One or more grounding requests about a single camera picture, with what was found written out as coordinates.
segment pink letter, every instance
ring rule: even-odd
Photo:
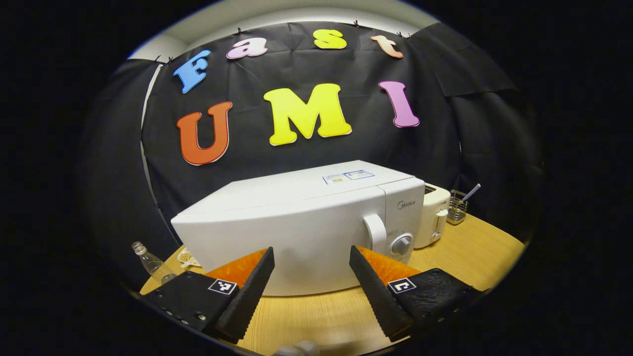
[[[234,49],[227,53],[227,58],[236,60],[244,56],[255,57],[261,56],[268,51],[266,39],[261,37],[249,38],[234,44]]]
[[[412,112],[409,102],[404,96],[404,84],[400,82],[380,82],[378,85],[385,89],[391,105],[396,112],[396,118],[394,118],[394,125],[397,127],[413,127],[420,125],[420,119],[418,119]]]

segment microwave door handle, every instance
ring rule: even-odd
[[[387,229],[378,214],[371,214],[363,217],[367,231],[369,231],[369,240],[371,242],[372,251],[381,254],[387,253]]]

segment table surface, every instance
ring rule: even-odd
[[[181,246],[165,262],[176,274],[186,270],[205,273],[201,267],[180,267]],[[414,250],[409,266],[420,271],[440,268],[476,289],[495,286],[517,261],[524,245],[504,231],[467,215],[446,224],[442,238]],[[145,295],[160,286],[150,278]],[[271,355],[282,346],[311,340],[321,356],[360,355],[393,345],[384,336],[363,290],[358,287],[308,296],[262,296],[244,339],[238,346]]]

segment orange letter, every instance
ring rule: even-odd
[[[404,57],[402,53],[396,51],[393,48],[393,46],[395,46],[396,43],[392,40],[387,39],[385,36],[378,35],[378,36],[371,36],[369,38],[373,39],[374,41],[378,41],[380,48],[382,48],[382,50],[385,51],[385,53],[387,53],[389,56],[392,56],[393,58]]]
[[[208,114],[213,117],[215,141],[210,147],[200,148],[197,141],[197,122],[202,114],[190,113],[178,120],[180,129],[180,150],[182,158],[192,165],[204,165],[215,162],[224,155],[229,146],[229,116],[227,113],[233,103],[225,101],[209,108]]]

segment metal utensil holder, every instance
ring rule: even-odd
[[[449,202],[448,216],[446,218],[449,224],[458,225],[466,217],[468,202],[462,200],[465,196],[466,193],[451,190],[451,201]]]

